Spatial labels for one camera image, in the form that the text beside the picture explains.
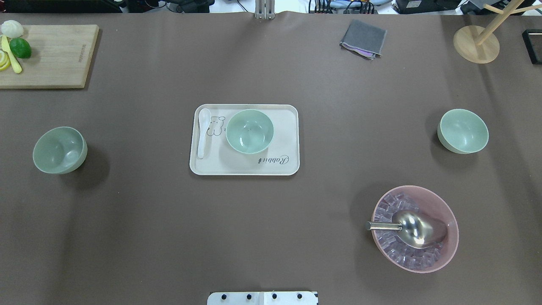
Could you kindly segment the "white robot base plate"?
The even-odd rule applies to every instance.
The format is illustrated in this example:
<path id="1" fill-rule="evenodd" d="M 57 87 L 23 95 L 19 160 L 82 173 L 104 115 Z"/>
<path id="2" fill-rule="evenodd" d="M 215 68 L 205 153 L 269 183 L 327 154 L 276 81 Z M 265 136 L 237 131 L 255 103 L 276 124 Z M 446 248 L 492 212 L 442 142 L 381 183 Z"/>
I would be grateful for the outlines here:
<path id="1" fill-rule="evenodd" d="M 211 293 L 207 305 L 318 305 L 313 291 L 231 291 Z"/>

